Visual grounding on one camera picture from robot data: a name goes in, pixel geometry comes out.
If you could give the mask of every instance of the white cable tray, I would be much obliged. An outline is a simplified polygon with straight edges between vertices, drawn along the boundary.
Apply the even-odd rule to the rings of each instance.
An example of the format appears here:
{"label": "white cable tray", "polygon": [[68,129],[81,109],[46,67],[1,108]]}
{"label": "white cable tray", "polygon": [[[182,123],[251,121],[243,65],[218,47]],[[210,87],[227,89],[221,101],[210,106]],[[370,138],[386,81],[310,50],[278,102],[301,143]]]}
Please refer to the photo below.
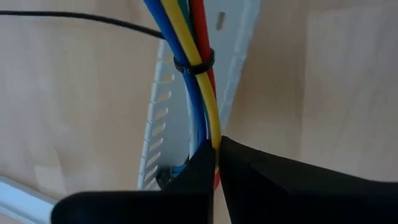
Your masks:
{"label": "white cable tray", "polygon": [[[205,0],[221,128],[225,130],[261,0]],[[220,16],[222,29],[217,30]],[[159,43],[155,81],[142,148],[137,188],[154,190],[163,166],[180,165],[189,153],[190,130],[182,75],[174,68],[168,44]]]}

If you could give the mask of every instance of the black cable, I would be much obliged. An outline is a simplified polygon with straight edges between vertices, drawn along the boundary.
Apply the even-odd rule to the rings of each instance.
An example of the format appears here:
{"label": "black cable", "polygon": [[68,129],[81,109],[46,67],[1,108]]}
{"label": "black cable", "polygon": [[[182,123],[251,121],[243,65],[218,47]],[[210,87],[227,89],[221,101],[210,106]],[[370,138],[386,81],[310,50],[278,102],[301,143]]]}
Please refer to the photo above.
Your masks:
{"label": "black cable", "polygon": [[67,17],[67,18],[77,18],[86,19],[90,21],[103,22],[106,24],[112,24],[119,27],[125,27],[132,29],[144,34],[151,35],[160,39],[164,39],[161,32],[150,29],[148,27],[140,26],[126,21],[120,21],[118,19],[112,19],[104,16],[97,16],[82,12],[56,12],[56,11],[7,11],[0,10],[0,16],[46,16],[46,17]]}

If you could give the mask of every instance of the wire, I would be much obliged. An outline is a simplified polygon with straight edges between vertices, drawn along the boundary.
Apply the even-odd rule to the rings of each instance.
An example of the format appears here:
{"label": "wire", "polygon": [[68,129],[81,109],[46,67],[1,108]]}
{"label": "wire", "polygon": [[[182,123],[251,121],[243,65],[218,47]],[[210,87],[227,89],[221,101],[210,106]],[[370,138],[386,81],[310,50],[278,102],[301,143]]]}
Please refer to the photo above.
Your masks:
{"label": "wire", "polygon": [[[177,35],[174,32],[170,20],[167,17],[160,1],[144,0],[144,2],[146,3],[156,23],[164,34],[164,37],[169,43],[170,48],[175,55],[175,58],[179,62],[187,64],[187,56],[184,54],[182,46],[177,39]],[[185,84],[187,86],[187,90],[189,92],[190,99],[193,105],[193,114],[195,117],[195,124],[198,133],[197,142],[200,145],[206,139],[206,121],[203,112],[203,102],[200,94],[199,85],[198,82],[195,80],[195,76],[193,76],[192,74],[183,73],[183,78],[185,80]]]}
{"label": "wire", "polygon": [[[161,0],[162,5],[168,15],[174,31],[181,43],[182,49],[185,52],[190,65],[199,65],[202,63],[198,49],[193,41],[193,37],[184,23],[183,14],[178,6],[177,1]],[[196,75],[198,84],[205,101],[205,105],[209,115],[211,145],[218,152],[221,142],[220,119],[218,117],[218,109],[216,98],[214,97],[213,89],[207,73]]]}
{"label": "wire", "polygon": [[[200,57],[207,62],[210,59],[211,49],[209,43],[209,35],[207,33],[205,5],[203,0],[190,0],[190,12],[192,15],[193,28],[195,31],[195,40],[199,50]],[[211,87],[216,95],[216,82],[214,78],[213,68],[208,71],[208,76],[211,82]]]}
{"label": "wire", "polygon": [[188,6],[187,0],[178,0],[178,6],[180,6],[181,12],[184,15],[184,19],[185,19],[185,22],[187,23],[189,31],[193,35],[191,15],[190,15],[190,11],[189,11],[189,6]]}
{"label": "wire", "polygon": [[143,34],[151,35],[156,38],[164,39],[162,33],[157,30],[150,29],[148,27],[140,26],[126,21],[120,21],[118,19],[112,19],[104,16],[97,16],[92,14],[86,14],[82,12],[60,12],[60,11],[0,11],[0,16],[44,16],[44,17],[66,17],[76,19],[86,19],[90,21],[103,22],[106,24],[112,24],[119,27],[132,29]]}

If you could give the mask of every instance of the black plastic piece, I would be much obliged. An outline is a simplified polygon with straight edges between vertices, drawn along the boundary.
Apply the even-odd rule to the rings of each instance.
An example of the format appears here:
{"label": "black plastic piece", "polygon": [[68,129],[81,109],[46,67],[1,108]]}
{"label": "black plastic piece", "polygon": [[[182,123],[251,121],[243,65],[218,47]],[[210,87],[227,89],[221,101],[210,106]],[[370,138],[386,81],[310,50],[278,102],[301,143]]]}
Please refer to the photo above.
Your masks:
{"label": "black plastic piece", "polygon": [[[220,177],[232,223],[397,223],[398,183],[365,180],[222,138]],[[87,192],[53,224],[212,223],[215,153],[206,141],[159,192]]]}
{"label": "black plastic piece", "polygon": [[227,137],[220,177],[233,223],[398,222],[398,183],[311,166]]}
{"label": "black plastic piece", "polygon": [[162,191],[83,192],[61,200],[53,224],[213,223],[215,153],[205,141]]}
{"label": "black plastic piece", "polygon": [[213,65],[214,65],[215,59],[214,59],[214,50],[211,49],[211,55],[210,58],[207,62],[203,62],[199,65],[184,65],[177,61],[177,59],[174,57],[174,65],[175,68],[181,72],[181,73],[189,73],[192,75],[198,75],[202,74],[204,72],[207,72]]}

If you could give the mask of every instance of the wooden surface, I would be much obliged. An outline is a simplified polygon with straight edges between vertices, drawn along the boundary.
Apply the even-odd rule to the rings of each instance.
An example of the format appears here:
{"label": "wooden surface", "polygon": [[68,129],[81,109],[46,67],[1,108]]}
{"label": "wooden surface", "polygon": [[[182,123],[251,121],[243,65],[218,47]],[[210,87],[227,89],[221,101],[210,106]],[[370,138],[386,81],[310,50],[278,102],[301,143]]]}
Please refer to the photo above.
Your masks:
{"label": "wooden surface", "polygon": [[[155,26],[141,1],[0,7]],[[263,0],[227,134],[318,166],[398,180],[397,11],[394,0]],[[7,30],[0,33],[0,175],[57,198],[135,189],[157,40],[65,19],[0,17],[0,29]],[[215,219],[228,222],[221,189]]]}

